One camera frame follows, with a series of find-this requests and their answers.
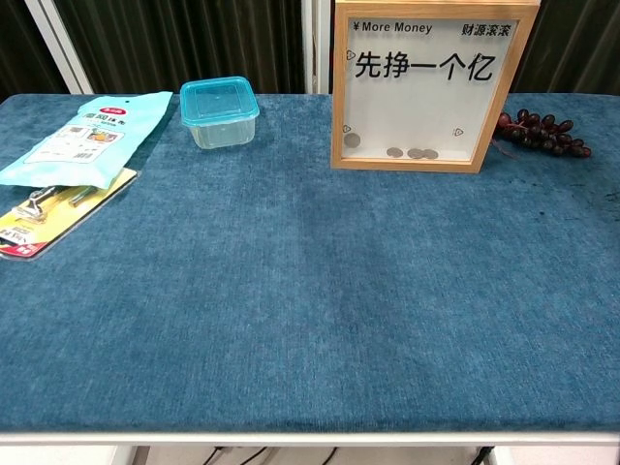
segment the plastic bag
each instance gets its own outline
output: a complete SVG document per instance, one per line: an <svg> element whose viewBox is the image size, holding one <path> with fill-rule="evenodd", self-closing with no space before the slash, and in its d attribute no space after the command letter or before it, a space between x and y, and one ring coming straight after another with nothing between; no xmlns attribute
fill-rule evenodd
<svg viewBox="0 0 620 465"><path fill-rule="evenodd" d="M171 92L98 97L0 171L0 184L107 189L166 112Z"/></svg>

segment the dark curtain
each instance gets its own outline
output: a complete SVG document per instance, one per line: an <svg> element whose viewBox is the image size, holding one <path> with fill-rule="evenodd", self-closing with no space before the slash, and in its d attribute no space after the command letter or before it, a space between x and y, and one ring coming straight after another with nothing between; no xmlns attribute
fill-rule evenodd
<svg viewBox="0 0 620 465"><path fill-rule="evenodd" d="M66 93L26 4L0 0L0 102L21 93Z"/></svg>
<svg viewBox="0 0 620 465"><path fill-rule="evenodd" d="M247 77L257 93L304 92L300 0L56 0L97 93L178 91Z"/></svg>
<svg viewBox="0 0 620 465"><path fill-rule="evenodd" d="M512 90L620 95L620 1L542 0Z"/></svg>

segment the blue fabric surface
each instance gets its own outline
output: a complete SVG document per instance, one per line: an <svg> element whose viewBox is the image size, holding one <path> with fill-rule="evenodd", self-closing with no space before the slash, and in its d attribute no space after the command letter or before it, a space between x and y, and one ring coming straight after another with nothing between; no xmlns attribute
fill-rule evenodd
<svg viewBox="0 0 620 465"><path fill-rule="evenodd" d="M6 101L0 166L88 99ZM328 97L259 105L202 151L173 97L133 186L0 262L0 430L620 429L620 99L510 96L594 156L476 175L331 170Z"/></svg>

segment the plastic container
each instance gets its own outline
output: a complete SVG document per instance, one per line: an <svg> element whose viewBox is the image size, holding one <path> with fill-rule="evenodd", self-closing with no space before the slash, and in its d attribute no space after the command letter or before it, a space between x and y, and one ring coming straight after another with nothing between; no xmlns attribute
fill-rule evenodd
<svg viewBox="0 0 620 465"><path fill-rule="evenodd" d="M258 115L256 97L245 77L195 80L181 87L181 121L200 148L249 142Z"/></svg>

